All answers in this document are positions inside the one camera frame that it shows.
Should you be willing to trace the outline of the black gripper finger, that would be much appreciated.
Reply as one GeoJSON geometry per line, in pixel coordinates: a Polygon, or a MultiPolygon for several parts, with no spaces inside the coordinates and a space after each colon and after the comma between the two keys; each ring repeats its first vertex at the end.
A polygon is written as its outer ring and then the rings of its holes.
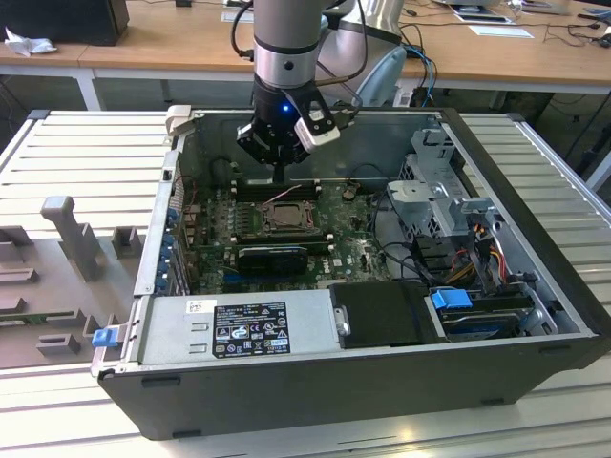
{"type": "Polygon", "coordinates": [[[250,122],[237,131],[237,143],[259,164],[272,166],[272,181],[282,182],[281,143],[270,124],[250,122]]]}
{"type": "Polygon", "coordinates": [[[305,150],[286,150],[281,153],[281,182],[310,177],[310,154],[305,150]]]}

